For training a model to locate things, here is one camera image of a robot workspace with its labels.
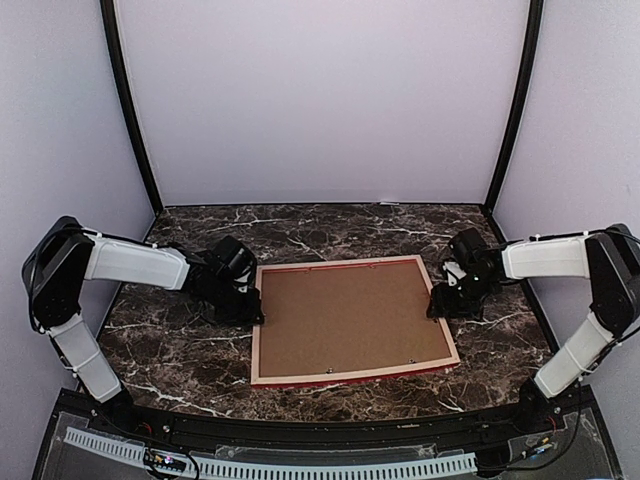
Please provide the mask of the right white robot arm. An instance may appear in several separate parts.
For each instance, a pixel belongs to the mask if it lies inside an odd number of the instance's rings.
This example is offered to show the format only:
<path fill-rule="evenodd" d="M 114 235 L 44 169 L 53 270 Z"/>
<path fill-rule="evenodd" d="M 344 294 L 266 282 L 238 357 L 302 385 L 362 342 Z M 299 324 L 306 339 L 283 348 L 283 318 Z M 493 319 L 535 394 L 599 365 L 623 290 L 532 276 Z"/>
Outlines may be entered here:
<path fill-rule="evenodd" d="M 547 314 L 572 313 L 552 330 L 563 341 L 528 382 L 528 396 L 510 413 L 521 434 L 549 416 L 551 400 L 594 371 L 618 345 L 639 332 L 639 239 L 623 223 L 576 233 L 536 235 L 489 245 L 469 228 L 447 244 L 442 283 L 430 293 L 430 318 L 480 318 L 488 298 L 511 284 L 532 281 Z"/>

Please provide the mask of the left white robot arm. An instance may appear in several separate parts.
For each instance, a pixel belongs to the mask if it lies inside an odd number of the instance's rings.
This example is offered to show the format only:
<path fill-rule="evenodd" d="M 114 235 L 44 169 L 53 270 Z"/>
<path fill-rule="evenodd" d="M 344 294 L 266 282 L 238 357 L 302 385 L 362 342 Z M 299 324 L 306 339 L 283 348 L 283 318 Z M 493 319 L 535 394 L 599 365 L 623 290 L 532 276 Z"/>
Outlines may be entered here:
<path fill-rule="evenodd" d="M 265 321 L 257 273 L 255 255 L 232 236 L 190 251 L 92 230 L 73 216 L 59 217 L 21 267 L 31 329 L 49 338 L 120 436 L 134 435 L 141 415 L 122 399 L 123 381 L 98 343 L 98 327 L 85 317 L 90 295 L 115 296 L 124 284 L 149 286 L 210 305 L 218 324 L 255 326 Z"/>

